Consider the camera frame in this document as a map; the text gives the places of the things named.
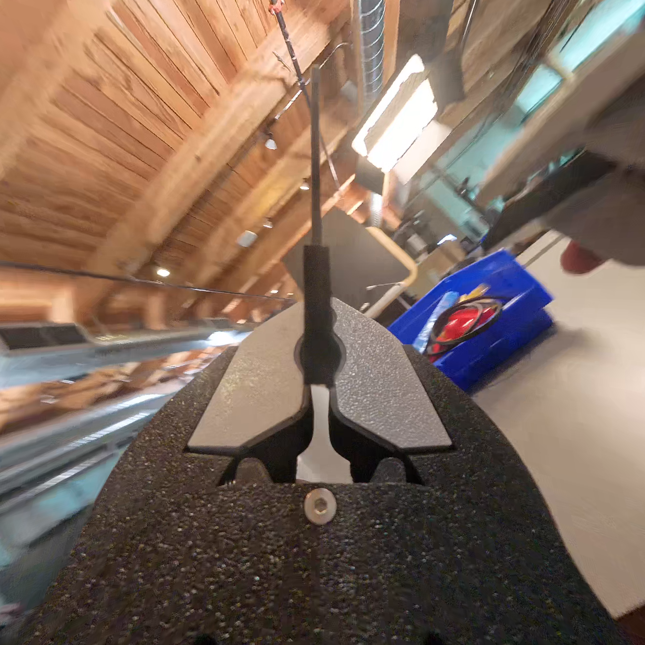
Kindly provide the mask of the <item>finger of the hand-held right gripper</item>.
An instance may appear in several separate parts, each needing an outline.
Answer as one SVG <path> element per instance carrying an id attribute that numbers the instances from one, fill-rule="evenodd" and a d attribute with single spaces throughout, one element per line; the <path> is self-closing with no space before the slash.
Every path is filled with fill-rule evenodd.
<path id="1" fill-rule="evenodd" d="M 606 262 L 642 268 L 644 173 L 609 173 L 555 206 L 544 223 Z"/>

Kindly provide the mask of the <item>black handle screwdriver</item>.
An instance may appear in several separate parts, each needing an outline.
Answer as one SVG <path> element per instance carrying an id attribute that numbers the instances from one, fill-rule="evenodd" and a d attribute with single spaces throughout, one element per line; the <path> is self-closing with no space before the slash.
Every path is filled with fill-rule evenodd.
<path id="1" fill-rule="evenodd" d="M 330 253 L 323 244 L 320 202 L 320 67 L 311 70 L 311 239 L 303 250 L 304 331 L 300 360 L 304 382 L 310 386 L 334 384 L 341 349 L 334 336 Z"/>

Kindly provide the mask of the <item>metal ceiling rod red tag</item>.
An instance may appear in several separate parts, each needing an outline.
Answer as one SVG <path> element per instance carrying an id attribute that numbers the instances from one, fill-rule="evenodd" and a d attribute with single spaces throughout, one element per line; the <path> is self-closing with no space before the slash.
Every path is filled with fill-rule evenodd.
<path id="1" fill-rule="evenodd" d="M 330 173 L 332 174 L 332 179 L 334 181 L 335 188 L 337 190 L 341 189 L 341 184 L 339 182 L 339 178 L 337 176 L 337 172 L 334 166 L 334 162 L 330 156 L 330 153 L 327 149 L 326 142 L 324 141 L 324 138 L 322 136 L 322 133 L 320 131 L 320 123 L 319 123 L 319 106 L 318 102 L 315 104 L 316 110 L 312 107 L 311 103 L 311 95 L 309 94 L 309 91 L 307 90 L 306 83 L 304 80 L 304 76 L 302 74 L 302 69 L 299 64 L 299 60 L 297 59 L 295 49 L 292 43 L 292 40 L 290 38 L 290 35 L 288 33 L 288 29 L 286 27 L 286 22 L 283 16 L 283 7 L 285 5 L 284 1 L 269 1 L 269 12 L 276 18 L 279 30 L 281 31 L 281 35 L 283 37 L 283 40 L 286 44 L 286 50 L 287 53 L 291 59 L 292 66 L 294 68 L 297 84 L 299 86 L 299 90 L 301 94 L 305 97 L 306 104 L 308 105 L 308 108 L 310 110 L 310 116 L 312 122 L 315 122 L 315 132 L 317 133 L 317 143 L 319 144 L 320 150 L 325 155 L 325 159 L 327 160 L 328 167 L 330 169 Z"/>

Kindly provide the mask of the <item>person's right hand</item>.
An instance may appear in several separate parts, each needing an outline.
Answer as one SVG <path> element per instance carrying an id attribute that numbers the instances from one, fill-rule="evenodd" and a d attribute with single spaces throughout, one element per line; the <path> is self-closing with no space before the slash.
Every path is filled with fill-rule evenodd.
<path id="1" fill-rule="evenodd" d="M 570 275 L 585 275 L 596 270 L 605 262 L 606 260 L 574 240 L 569 241 L 560 256 L 562 270 Z"/>

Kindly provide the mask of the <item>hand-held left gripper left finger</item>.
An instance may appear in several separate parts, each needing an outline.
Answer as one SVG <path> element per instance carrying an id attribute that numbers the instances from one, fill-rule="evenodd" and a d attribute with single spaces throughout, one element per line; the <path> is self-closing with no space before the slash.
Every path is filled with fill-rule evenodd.
<path id="1" fill-rule="evenodd" d="M 296 460 L 311 441 L 313 415 L 296 358 L 303 333 L 297 303 L 262 323 L 237 347 L 186 450 L 259 459 L 271 479 L 295 482 Z"/>

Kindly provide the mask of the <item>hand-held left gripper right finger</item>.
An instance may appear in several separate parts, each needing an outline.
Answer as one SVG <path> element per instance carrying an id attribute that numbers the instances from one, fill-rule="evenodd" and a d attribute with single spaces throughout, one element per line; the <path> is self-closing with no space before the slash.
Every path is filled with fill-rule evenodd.
<path id="1" fill-rule="evenodd" d="M 342 360 L 330 393 L 332 446 L 353 482 L 370 481 L 383 459 L 421 482 L 412 457 L 452 450 L 452 440 L 404 346 L 385 327 L 333 298 Z"/>

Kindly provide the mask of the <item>black board wooden frame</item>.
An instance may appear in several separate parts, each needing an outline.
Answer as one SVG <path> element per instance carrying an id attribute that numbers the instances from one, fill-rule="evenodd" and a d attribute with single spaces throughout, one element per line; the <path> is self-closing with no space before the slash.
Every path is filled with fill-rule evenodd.
<path id="1" fill-rule="evenodd" d="M 416 262 L 383 230 L 336 206 L 322 216 L 322 229 L 332 295 L 368 317 L 378 317 L 416 280 Z"/>

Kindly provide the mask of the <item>silver duct with vent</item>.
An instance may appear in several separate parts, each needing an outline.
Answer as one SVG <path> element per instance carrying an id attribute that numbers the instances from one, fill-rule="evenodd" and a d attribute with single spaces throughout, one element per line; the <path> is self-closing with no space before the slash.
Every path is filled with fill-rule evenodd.
<path id="1" fill-rule="evenodd" d="M 385 9 L 385 1 L 351 2 L 353 52 L 361 114 L 372 106 L 385 83 Z"/>

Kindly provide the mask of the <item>blue plastic bin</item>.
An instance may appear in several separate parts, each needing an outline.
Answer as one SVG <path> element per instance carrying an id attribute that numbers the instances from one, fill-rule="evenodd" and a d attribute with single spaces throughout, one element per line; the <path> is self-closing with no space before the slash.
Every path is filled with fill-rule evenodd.
<path id="1" fill-rule="evenodd" d="M 472 390 L 553 324 L 545 309 L 553 297 L 511 253 L 496 251 L 442 279 L 388 327 L 402 344 L 412 345 L 444 294 L 465 295 L 479 286 L 488 287 L 484 298 L 498 301 L 501 311 L 434 362 L 464 391 Z"/>

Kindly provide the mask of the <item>thin black ceiling rod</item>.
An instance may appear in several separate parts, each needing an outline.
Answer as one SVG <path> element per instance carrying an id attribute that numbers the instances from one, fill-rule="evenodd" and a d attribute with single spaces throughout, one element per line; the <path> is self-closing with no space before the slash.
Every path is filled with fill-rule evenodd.
<path id="1" fill-rule="evenodd" d="M 104 273 L 95 273 L 85 270 L 70 270 L 65 268 L 53 268 L 45 266 L 42 264 L 26 263 L 26 262 L 15 262 L 15 261 L 4 261 L 1 260 L 1 268 L 13 269 L 13 270 L 22 270 L 22 271 L 31 271 L 38 273 L 45 273 L 48 275 L 58 275 L 72 278 L 89 278 L 93 280 L 102 280 L 109 281 L 112 283 L 122 283 L 128 285 L 145 285 L 153 287 L 164 287 L 174 290 L 183 290 L 187 292 L 193 292 L 197 294 L 208 294 L 208 295 L 226 295 L 232 296 L 234 299 L 254 299 L 254 300 L 267 300 L 275 301 L 280 303 L 293 304 L 296 302 L 296 299 L 293 297 L 279 297 L 277 295 L 263 295 L 263 294 L 249 294 L 242 292 L 232 292 L 227 290 L 217 290 L 212 288 L 200 288 L 194 286 L 178 285 L 175 283 L 167 283 L 164 281 L 130 277 L 130 276 L 115 276 L 107 275 Z"/>

